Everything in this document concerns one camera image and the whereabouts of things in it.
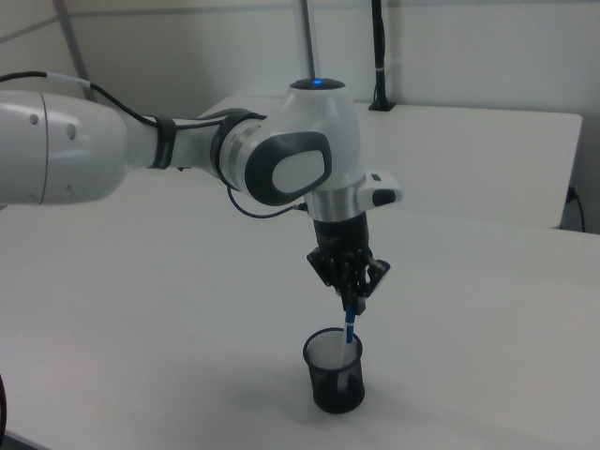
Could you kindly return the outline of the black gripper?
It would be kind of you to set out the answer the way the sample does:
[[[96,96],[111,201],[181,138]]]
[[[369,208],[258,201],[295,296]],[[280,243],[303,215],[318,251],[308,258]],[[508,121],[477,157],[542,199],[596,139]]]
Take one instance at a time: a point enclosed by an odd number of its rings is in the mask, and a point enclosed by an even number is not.
[[[307,260],[323,284],[333,287],[346,312],[362,314],[367,299],[376,291],[391,265],[372,257],[366,213],[335,222],[313,221],[317,248]],[[353,254],[368,257],[353,267]]]

